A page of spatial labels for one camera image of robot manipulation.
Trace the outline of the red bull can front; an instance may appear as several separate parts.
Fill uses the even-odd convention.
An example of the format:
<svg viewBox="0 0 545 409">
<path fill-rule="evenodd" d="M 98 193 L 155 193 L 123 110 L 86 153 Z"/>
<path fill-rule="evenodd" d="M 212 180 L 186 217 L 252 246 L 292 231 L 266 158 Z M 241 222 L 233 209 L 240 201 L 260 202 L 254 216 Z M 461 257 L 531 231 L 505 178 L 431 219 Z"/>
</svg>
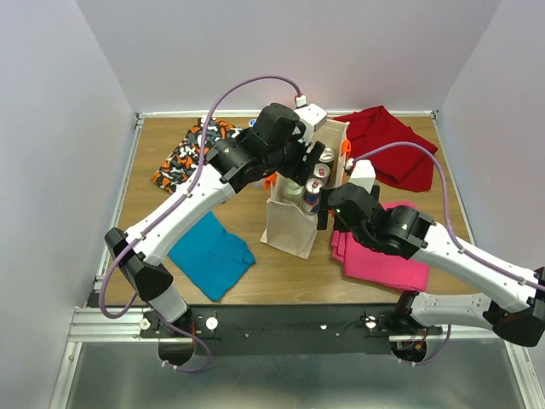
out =
<svg viewBox="0 0 545 409">
<path fill-rule="evenodd" d="M 307 214 L 315 214 L 319 208 L 320 191 L 324 184 L 318 178 L 310 178 L 304 188 L 301 207 Z"/>
</svg>

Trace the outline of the green glass bottle front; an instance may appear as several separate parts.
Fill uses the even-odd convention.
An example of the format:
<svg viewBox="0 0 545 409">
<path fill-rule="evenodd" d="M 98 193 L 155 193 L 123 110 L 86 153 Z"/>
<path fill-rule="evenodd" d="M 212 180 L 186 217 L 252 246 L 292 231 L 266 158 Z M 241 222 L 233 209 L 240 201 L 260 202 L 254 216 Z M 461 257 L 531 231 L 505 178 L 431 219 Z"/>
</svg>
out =
<svg viewBox="0 0 545 409">
<path fill-rule="evenodd" d="M 298 205 L 304 194 L 303 186 L 297 184 L 291 179 L 286 179 L 282 188 L 282 201 Z"/>
</svg>

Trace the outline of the beige canvas tote bag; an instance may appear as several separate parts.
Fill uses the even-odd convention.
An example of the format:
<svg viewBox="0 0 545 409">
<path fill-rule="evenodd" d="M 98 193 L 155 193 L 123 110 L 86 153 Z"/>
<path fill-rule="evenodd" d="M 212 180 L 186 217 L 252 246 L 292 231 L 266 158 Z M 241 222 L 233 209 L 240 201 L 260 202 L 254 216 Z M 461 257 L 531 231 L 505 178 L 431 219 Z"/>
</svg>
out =
<svg viewBox="0 0 545 409">
<path fill-rule="evenodd" d="M 334 161 L 327 188 L 338 187 L 344 177 L 347 160 L 348 123 L 328 119 L 314 133 L 312 142 L 320 141 L 334 152 Z M 284 202 L 283 189 L 287 178 L 276 173 L 267 200 L 267 224 L 261 242 L 278 250 L 308 259 L 317 235 L 316 215 L 307 214 L 299 205 Z"/>
</svg>

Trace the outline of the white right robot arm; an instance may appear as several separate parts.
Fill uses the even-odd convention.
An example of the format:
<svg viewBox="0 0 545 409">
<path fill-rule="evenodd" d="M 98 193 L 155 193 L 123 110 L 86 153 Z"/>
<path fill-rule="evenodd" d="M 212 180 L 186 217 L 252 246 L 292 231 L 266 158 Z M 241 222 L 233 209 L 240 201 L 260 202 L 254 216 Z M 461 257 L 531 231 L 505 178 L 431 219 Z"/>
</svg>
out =
<svg viewBox="0 0 545 409">
<path fill-rule="evenodd" d="M 318 229 L 335 225 L 375 253 L 424 263 L 469 283 L 477 293 L 438 296 L 404 291 L 386 321 L 389 331 L 409 334 L 439 325 L 493 331 L 501 339 L 535 347 L 544 334 L 544 272 L 521 268 L 451 235 L 408 205 L 385 209 L 380 188 L 346 183 L 320 194 Z"/>
</svg>

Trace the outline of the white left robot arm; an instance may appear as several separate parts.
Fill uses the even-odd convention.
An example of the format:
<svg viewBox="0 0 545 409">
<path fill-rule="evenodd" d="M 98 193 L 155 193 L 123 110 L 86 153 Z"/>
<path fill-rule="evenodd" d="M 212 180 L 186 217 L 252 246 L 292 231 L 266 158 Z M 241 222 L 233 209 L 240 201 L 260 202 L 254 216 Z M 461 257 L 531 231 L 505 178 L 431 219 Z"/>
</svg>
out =
<svg viewBox="0 0 545 409">
<path fill-rule="evenodd" d="M 153 307 L 160 327 L 178 337 L 188 328 L 189 306 L 164 267 L 174 244 L 197 222 L 247 185 L 274 173 L 303 183 L 313 173 L 324 143 L 313 134 L 327 121 L 315 104 L 291 109 L 279 103 L 264 107 L 255 124 L 234 137 L 215 142 L 196 170 L 156 210 L 123 231 L 105 235 L 114 265 L 137 296 Z"/>
</svg>

